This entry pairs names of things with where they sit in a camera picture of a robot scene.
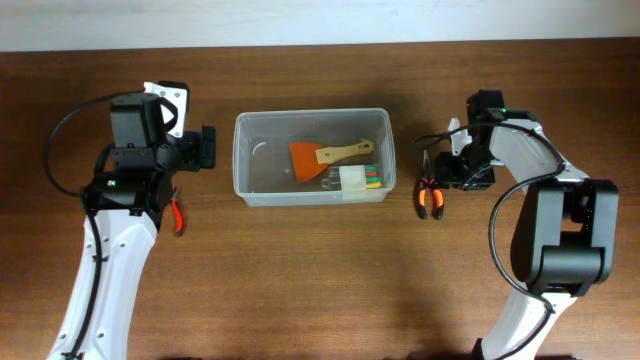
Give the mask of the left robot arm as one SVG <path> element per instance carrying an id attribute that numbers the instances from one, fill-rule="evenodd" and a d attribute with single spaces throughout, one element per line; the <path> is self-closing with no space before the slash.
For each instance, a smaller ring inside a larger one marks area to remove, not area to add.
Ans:
<path id="1" fill-rule="evenodd" d="M 52 359 L 126 358 L 143 267 L 177 199 L 172 179 L 215 166 L 215 129 L 184 128 L 185 84 L 148 83 L 105 99 L 113 140 L 74 194 L 85 212 L 83 250 Z"/>

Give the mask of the small red-handled pliers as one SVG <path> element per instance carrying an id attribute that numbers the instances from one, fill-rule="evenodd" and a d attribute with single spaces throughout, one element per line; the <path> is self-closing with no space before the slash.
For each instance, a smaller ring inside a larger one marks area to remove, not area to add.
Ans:
<path id="1" fill-rule="evenodd" d="M 171 197 L 171 208 L 174 214 L 174 220 L 175 220 L 174 235 L 176 237 L 181 237 L 184 234 L 184 230 L 185 230 L 185 219 L 183 215 L 183 210 L 181 208 L 179 195 L 180 195 L 180 189 L 178 187 L 175 187 L 173 189 L 173 193 Z"/>

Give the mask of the clear box coloured tubes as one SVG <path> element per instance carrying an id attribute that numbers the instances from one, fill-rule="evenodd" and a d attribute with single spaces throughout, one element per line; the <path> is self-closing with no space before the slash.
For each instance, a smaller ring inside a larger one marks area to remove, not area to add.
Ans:
<path id="1" fill-rule="evenodd" d="M 382 187 L 382 178 L 377 164 L 338 166 L 328 169 L 321 186 L 331 191 L 378 189 Z"/>

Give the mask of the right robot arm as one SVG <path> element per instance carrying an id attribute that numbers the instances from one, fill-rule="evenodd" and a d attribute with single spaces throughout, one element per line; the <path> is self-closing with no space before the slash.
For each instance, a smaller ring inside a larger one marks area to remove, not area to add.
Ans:
<path id="1" fill-rule="evenodd" d="M 505 106 L 501 91 L 477 91 L 466 110 L 466 125 L 452 119 L 436 135 L 451 149 L 425 161 L 423 182 L 441 217 L 442 190 L 487 189 L 497 166 L 511 173 L 515 183 L 492 209 L 488 242 L 512 292 L 471 356 L 533 359 L 562 313 L 611 274 L 618 188 L 573 166 L 530 111 Z"/>

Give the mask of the orange black long-nose pliers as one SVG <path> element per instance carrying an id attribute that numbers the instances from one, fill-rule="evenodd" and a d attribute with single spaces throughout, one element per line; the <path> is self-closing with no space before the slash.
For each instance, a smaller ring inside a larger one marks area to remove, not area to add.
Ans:
<path id="1" fill-rule="evenodd" d="M 435 172 L 427 150 L 423 151 L 422 177 L 418 181 L 417 212 L 421 219 L 428 217 L 427 200 L 431 199 L 431 216 L 441 220 L 444 215 L 444 196 L 436 183 Z"/>

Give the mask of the orange scraper wooden handle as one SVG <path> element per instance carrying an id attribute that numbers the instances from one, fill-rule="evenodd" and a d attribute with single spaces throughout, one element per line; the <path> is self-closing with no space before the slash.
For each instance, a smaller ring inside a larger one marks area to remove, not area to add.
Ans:
<path id="1" fill-rule="evenodd" d="M 304 183 L 320 175 L 330 164 L 348 157 L 370 154 L 374 143 L 363 140 L 359 143 L 324 147 L 311 142 L 293 142 L 289 144 L 294 172 L 298 183 Z"/>

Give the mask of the clear plastic container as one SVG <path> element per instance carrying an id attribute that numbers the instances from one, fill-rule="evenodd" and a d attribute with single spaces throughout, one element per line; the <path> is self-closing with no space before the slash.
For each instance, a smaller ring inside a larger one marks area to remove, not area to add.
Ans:
<path id="1" fill-rule="evenodd" d="M 310 181 L 296 180 L 289 144 L 341 147 L 369 140 L 370 154 L 330 164 Z M 331 167 L 379 166 L 382 187 L 331 191 L 321 186 Z M 245 112 L 236 119 L 234 190 L 250 207 L 380 202 L 394 188 L 396 158 L 389 114 L 382 108 Z"/>

